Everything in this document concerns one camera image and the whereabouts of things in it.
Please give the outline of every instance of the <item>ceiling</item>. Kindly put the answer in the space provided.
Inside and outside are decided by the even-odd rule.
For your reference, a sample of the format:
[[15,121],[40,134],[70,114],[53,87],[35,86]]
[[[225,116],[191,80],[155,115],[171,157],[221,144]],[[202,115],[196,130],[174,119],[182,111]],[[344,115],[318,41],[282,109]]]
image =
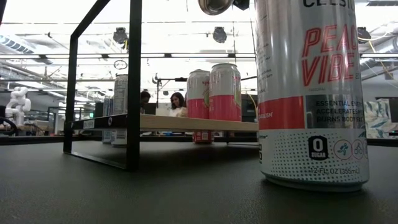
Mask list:
[[[8,1],[0,34],[19,41],[33,49],[34,54],[68,54],[70,34],[90,10],[95,0],[12,0]],[[398,7],[369,7],[367,0],[356,1],[358,27],[370,31],[373,42],[378,45],[398,34]],[[158,0],[143,1],[142,6],[142,53],[237,53],[253,54],[252,17],[253,10],[229,9],[219,16],[207,16],[198,7],[197,0]],[[98,15],[92,25],[79,39],[79,54],[125,53],[121,45],[113,40],[117,27],[129,31],[129,0],[112,0]],[[224,27],[227,40],[223,44],[215,42],[212,33],[215,27]],[[361,52],[372,52],[369,44],[360,45]],[[0,48],[2,54],[16,54],[15,50]],[[77,74],[81,79],[110,79],[117,73],[114,63],[126,58],[78,59]],[[6,62],[22,67],[35,74],[50,75],[55,80],[66,79],[67,58],[50,59],[44,64],[32,59],[12,59]],[[141,88],[156,94],[156,84],[152,79],[187,77],[198,68],[210,70],[220,62],[233,62],[238,65],[242,78],[256,75],[253,58],[143,58],[141,65]],[[382,71],[380,65],[373,68]],[[51,87],[65,87],[65,82],[52,83]],[[79,82],[77,89],[98,88],[104,92],[113,88],[113,82]],[[184,83],[163,82],[162,91],[180,91]],[[244,91],[257,88],[256,80],[242,82]],[[160,101],[169,101],[169,96],[160,94]]]

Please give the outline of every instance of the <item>person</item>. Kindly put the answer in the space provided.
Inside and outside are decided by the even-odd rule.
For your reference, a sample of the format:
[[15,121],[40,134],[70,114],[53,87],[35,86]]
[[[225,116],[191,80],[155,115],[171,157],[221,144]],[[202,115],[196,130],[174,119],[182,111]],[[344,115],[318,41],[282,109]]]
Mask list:
[[181,93],[176,92],[173,93],[172,97],[170,97],[172,103],[172,109],[170,110],[170,116],[176,117],[186,117],[187,116],[187,108],[184,107],[185,100]]
[[142,91],[141,92],[141,99],[140,99],[140,113],[144,114],[145,110],[144,110],[144,106],[149,102],[150,99],[150,94],[147,91]]

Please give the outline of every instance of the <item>can on shelf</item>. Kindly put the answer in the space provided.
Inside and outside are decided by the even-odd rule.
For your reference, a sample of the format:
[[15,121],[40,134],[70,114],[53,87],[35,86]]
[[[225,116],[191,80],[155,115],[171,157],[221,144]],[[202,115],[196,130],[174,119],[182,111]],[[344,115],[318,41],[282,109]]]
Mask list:
[[209,118],[242,121],[241,74],[236,65],[220,63],[210,72]]
[[[127,113],[128,75],[116,75],[114,81],[113,115]],[[127,146],[127,130],[112,131],[112,146]]]
[[[105,96],[104,106],[103,106],[103,116],[111,116],[112,110],[113,110],[113,97]],[[111,144],[111,140],[112,140],[112,131],[111,130],[102,131],[102,143]]]
[[[203,70],[195,70],[189,74],[187,80],[187,110],[189,118],[209,119],[209,80],[210,73]],[[194,143],[212,143],[213,131],[194,131]]]
[[359,190],[369,161],[354,1],[256,9],[262,173],[299,189]]

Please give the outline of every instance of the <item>shelf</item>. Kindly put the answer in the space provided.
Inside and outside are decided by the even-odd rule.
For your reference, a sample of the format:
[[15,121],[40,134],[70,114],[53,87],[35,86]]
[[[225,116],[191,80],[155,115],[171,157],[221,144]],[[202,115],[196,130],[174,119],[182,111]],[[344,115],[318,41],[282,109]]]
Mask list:
[[[257,123],[218,121],[210,119],[177,118],[170,116],[140,115],[140,124],[143,131],[243,131],[255,132]],[[126,129],[127,115],[120,114],[102,118],[86,119],[69,123],[72,129],[101,130],[101,129]]]

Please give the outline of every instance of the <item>pink and white can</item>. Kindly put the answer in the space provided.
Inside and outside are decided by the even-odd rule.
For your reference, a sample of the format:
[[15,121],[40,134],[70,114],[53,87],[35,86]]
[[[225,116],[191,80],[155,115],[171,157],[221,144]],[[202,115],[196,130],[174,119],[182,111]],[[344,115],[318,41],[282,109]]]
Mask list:
[[[187,80],[187,110],[189,118],[209,119],[209,79],[210,73],[195,70]],[[213,131],[195,131],[193,142],[212,143]]]
[[241,74],[236,65],[221,63],[210,72],[209,118],[242,121]]

